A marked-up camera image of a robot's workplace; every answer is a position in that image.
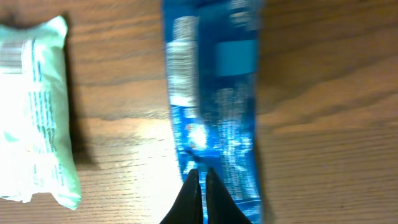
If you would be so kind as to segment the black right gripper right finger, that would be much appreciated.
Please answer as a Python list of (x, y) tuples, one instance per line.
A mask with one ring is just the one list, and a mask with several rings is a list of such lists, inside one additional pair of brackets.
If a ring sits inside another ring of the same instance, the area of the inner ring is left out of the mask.
[(213, 168), (206, 175), (208, 224), (251, 224)]

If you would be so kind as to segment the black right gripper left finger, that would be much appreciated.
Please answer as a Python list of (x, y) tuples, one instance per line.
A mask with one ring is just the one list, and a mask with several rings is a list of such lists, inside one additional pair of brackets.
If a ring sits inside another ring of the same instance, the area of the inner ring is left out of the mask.
[(203, 205), (199, 174), (192, 169), (170, 211), (160, 224), (203, 224)]

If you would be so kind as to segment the mint green snack packet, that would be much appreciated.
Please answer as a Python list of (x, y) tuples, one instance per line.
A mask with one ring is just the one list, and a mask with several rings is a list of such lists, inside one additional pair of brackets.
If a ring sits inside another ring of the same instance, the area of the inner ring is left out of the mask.
[(50, 193), (75, 210), (62, 16), (28, 29), (1, 26), (1, 197), (27, 203)]

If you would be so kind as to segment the blue Oreo cookie packet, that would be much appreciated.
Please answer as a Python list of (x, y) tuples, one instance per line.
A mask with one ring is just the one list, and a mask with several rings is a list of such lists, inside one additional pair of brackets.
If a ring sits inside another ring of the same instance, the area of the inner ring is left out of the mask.
[(262, 222), (255, 82), (263, 3), (164, 0), (170, 119), (182, 179), (214, 169), (250, 222)]

